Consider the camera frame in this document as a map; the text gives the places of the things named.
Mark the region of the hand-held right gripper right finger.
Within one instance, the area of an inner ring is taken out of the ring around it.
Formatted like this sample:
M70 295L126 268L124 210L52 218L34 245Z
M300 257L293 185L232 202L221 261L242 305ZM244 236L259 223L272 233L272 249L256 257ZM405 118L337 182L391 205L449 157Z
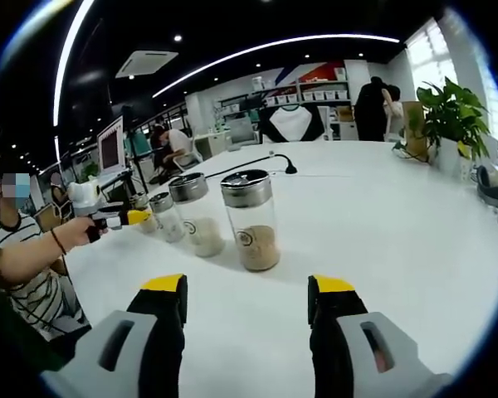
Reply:
M350 283L308 278L308 324L317 397L435 397L452 383L422 363L417 343Z

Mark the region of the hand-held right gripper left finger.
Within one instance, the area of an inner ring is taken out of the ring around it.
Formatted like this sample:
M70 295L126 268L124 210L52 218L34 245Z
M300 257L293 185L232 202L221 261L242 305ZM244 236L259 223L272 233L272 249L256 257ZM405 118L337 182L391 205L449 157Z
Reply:
M151 279L76 343L58 371L41 374L54 397L177 397L185 346L185 274Z

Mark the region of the person's left hand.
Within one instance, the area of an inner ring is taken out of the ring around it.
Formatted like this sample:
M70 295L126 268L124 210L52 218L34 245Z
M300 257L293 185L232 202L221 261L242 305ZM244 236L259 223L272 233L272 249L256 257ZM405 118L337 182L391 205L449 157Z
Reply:
M78 246L88 245L96 241L96 238L90 238L90 234L93 235L93 231L97 234L98 238L107 232L107 230L100 230L89 217L74 218L62 226L61 243L67 251Z

